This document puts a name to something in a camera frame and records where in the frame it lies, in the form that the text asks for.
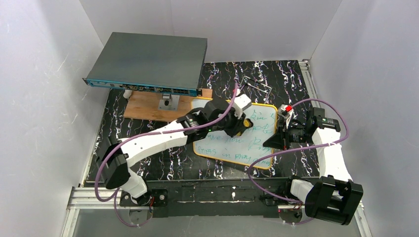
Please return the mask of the yellow black eraser pad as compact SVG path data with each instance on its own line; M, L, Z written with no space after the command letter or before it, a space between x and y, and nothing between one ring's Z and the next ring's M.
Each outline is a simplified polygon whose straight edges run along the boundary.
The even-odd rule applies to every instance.
M243 121L243 126L244 126L246 129L249 129L249 128L253 127L253 122L252 122L249 118L246 118L246 119L244 119L244 121Z

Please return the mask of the yellow-framed whiteboard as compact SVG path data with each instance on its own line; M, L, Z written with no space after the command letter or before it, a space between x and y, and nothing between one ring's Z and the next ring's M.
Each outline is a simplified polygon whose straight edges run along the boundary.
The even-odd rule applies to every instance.
M205 139L193 143L194 153L246 166L272 154L273 149L264 147L263 143L275 133L277 111L273 105L253 103L245 110L253 127L236 137L230 137L224 131L209 132Z

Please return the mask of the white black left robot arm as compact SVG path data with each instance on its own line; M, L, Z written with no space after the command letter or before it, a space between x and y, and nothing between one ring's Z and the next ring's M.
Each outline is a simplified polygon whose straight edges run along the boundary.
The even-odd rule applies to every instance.
M142 205L151 192L146 181L131 169L134 164L169 148L203 140L210 132L240 136L252 127L244 113L250 106L251 100L245 95L231 102L215 98L164 127L111 142L108 150L98 157L95 180L102 179L108 190L125 191L134 203Z

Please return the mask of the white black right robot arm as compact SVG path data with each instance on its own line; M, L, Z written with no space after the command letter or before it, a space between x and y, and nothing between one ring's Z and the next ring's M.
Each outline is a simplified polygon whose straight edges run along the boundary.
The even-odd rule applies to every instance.
M354 183L342 154L340 124L325 116L325 110L314 107L306 112L306 120L293 118L290 105L280 107L278 130L264 146L290 149L292 143L316 145L319 179L309 181L296 176L288 178L277 190L278 195L300 201L308 217L340 225L349 225L363 196L363 187Z

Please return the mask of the plywood board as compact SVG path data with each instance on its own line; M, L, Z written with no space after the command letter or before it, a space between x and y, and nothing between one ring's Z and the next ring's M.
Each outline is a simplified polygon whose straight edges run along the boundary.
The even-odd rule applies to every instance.
M210 99L212 97L211 89L199 89L198 96L179 95L179 104L177 111L159 110L159 101L163 93L154 92L132 92L125 108L124 117L127 119L142 119L153 121L172 122L177 118L184 116L192 109L194 99Z

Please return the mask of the green white cylinder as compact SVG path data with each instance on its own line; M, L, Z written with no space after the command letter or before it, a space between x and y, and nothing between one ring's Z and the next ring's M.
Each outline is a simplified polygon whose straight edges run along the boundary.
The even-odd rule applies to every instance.
M131 97L131 95L132 95L132 90L127 90L126 89L123 93L123 97L127 100Z

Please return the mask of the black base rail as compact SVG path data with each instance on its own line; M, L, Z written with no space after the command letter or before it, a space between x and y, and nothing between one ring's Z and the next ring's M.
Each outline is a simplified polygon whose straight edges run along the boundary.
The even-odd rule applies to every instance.
M307 214L345 225L357 210L364 190L352 181L310 178L309 196L291 197L291 178L149 181L149 191L140 200L100 187L74 188L71 209L146 211L154 218L178 216L262 216L277 218L284 211Z

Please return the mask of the grey metal stand bracket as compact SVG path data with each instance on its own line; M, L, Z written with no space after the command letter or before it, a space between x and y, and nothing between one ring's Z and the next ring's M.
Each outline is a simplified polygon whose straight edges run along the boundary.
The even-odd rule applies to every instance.
M179 95L162 94L162 98L159 101L158 109L166 111L177 111L179 104Z

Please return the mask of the grey blue network switch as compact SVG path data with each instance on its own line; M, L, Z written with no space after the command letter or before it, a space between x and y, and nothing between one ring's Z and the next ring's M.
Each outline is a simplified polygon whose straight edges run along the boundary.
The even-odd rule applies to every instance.
M84 82L92 87L198 95L207 38L111 33Z

